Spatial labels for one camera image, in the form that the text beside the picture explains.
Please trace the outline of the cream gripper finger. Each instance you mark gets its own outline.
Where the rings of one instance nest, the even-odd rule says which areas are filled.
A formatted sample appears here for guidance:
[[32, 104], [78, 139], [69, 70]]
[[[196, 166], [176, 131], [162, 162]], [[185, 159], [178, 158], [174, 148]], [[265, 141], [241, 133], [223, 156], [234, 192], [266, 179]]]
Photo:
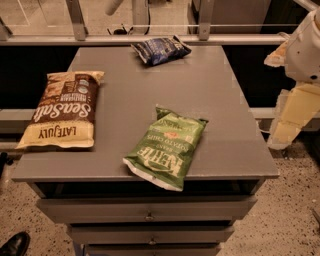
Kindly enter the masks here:
[[264, 64], [270, 67], [281, 67], [285, 65], [286, 50], [288, 42], [283, 42], [272, 53], [270, 53], [264, 60]]
[[297, 82], [290, 91], [283, 89], [277, 99], [268, 147], [274, 150], [287, 148], [319, 111], [319, 84]]

